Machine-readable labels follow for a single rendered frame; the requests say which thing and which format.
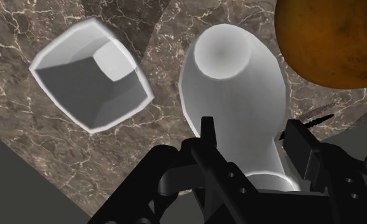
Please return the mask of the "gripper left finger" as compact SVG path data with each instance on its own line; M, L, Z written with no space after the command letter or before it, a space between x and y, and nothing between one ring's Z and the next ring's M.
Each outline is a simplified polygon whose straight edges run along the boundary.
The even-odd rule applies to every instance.
M160 224L179 192L192 189L204 224L254 224L258 191L216 148L214 120L201 119L200 137L181 149L158 145L149 150L88 224Z

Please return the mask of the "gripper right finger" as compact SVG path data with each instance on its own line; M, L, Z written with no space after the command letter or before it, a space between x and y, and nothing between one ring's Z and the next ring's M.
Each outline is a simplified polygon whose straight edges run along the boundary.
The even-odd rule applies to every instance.
M351 157L320 142L299 120L287 121L285 149L300 177L310 182L309 224L367 224L367 156Z

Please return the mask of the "black screw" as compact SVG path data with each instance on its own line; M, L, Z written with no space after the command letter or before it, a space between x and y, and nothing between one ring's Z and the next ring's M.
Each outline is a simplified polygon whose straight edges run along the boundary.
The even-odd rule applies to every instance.
M301 122L300 120L298 120L301 124L303 124L307 129L310 129L316 125L319 125L321 124L322 122L325 122L326 120L329 120L330 118L333 118L335 114L329 114L329 115L326 115L326 116L322 116L322 117L319 117L319 118L315 118L307 123L303 123ZM284 136L285 136L285 133L286 133L286 130L283 130L280 134L280 137L279 137L279 141L280 140L283 140L284 139Z

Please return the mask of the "white vase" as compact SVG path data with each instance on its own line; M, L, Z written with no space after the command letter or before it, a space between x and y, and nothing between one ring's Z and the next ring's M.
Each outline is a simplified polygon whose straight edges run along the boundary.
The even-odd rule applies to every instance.
M186 53L179 95L193 133L200 134L202 117L212 117L219 152L256 188L299 190L275 145L286 85L277 59L255 35L230 24L206 29Z

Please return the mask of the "orange round fruit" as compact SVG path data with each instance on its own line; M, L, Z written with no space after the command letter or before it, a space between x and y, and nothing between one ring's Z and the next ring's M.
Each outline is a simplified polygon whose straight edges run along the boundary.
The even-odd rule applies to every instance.
M367 0L277 0L274 20L280 52L299 76L367 87Z

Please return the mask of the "white square cup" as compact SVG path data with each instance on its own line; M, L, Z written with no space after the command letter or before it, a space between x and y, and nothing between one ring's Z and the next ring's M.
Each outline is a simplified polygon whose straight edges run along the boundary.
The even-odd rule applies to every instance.
M64 31L29 70L52 102L90 134L134 116L155 97L132 54L96 18Z

